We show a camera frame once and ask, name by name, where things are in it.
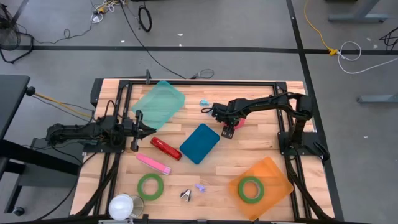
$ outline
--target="green tape roll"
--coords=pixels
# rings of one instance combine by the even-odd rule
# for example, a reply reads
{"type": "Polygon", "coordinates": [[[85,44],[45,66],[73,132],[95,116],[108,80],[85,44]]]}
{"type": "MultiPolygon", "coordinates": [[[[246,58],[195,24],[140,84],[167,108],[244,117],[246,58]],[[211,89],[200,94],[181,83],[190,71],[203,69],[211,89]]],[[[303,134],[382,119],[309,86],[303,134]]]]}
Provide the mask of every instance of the green tape roll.
{"type": "Polygon", "coordinates": [[[253,176],[245,177],[239,182],[238,193],[244,202],[258,203],[264,196],[264,186],[257,177],[253,177],[253,176]],[[247,197],[243,192],[243,187],[248,182],[253,182],[257,187],[257,195],[254,198],[247,197]]]}
{"type": "Polygon", "coordinates": [[[137,186],[137,191],[138,194],[141,198],[143,198],[144,200],[155,200],[158,197],[160,197],[163,193],[163,180],[162,178],[157,175],[157,174],[146,174],[145,176],[141,177],[141,179],[138,182],[138,186],[137,186]],[[147,195],[144,192],[144,183],[145,181],[147,181],[148,179],[155,179],[157,182],[157,191],[153,194],[153,195],[147,195]]]}

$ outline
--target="gray metal stand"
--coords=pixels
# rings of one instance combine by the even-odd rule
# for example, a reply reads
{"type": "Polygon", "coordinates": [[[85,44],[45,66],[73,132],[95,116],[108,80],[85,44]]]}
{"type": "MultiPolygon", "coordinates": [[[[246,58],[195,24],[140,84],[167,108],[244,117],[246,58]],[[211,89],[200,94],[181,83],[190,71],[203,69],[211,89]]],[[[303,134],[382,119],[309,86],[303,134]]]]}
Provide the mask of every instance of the gray metal stand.
{"type": "Polygon", "coordinates": [[[398,103],[398,94],[359,96],[358,103],[398,103]]]}
{"type": "Polygon", "coordinates": [[[366,1],[364,6],[360,7],[352,14],[331,14],[329,21],[332,22],[384,22],[389,18],[388,14],[370,14],[372,8],[379,0],[363,0],[366,1]]]}

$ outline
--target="blue sponge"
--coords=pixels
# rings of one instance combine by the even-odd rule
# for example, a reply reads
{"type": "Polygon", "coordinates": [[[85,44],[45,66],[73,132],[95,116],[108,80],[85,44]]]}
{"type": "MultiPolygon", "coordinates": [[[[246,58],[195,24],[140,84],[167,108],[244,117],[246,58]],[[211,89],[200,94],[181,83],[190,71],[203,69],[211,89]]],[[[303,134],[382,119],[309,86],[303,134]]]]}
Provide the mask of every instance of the blue sponge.
{"type": "Polygon", "coordinates": [[[181,152],[199,164],[220,140],[220,136],[207,125],[201,124],[180,146],[181,152]]]}

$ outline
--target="red object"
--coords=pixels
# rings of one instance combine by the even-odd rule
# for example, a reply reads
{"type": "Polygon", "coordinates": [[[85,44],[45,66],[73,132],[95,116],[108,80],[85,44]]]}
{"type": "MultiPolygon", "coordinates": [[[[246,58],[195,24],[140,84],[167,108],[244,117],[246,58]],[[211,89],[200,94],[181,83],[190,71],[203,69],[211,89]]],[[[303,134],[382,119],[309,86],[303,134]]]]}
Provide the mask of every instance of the red object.
{"type": "Polygon", "coordinates": [[[150,143],[153,144],[156,148],[160,149],[162,152],[173,157],[174,159],[178,161],[181,159],[182,156],[181,152],[178,152],[176,149],[169,146],[168,144],[158,139],[157,137],[153,137],[152,140],[150,140],[150,143]]]}

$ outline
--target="pink rectangular object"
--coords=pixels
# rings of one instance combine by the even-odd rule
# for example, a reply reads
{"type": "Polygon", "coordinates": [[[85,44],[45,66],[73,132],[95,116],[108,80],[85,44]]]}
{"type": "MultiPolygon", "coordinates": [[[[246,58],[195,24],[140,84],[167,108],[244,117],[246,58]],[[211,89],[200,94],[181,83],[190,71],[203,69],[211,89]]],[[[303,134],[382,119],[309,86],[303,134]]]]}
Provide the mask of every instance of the pink rectangular object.
{"type": "Polygon", "coordinates": [[[152,167],[153,169],[155,169],[165,175],[170,175],[170,173],[172,171],[170,167],[163,165],[163,164],[157,162],[156,160],[154,160],[150,157],[147,157],[141,153],[138,153],[136,155],[136,158],[139,161],[143,162],[145,165],[148,165],[148,166],[152,167]]]}

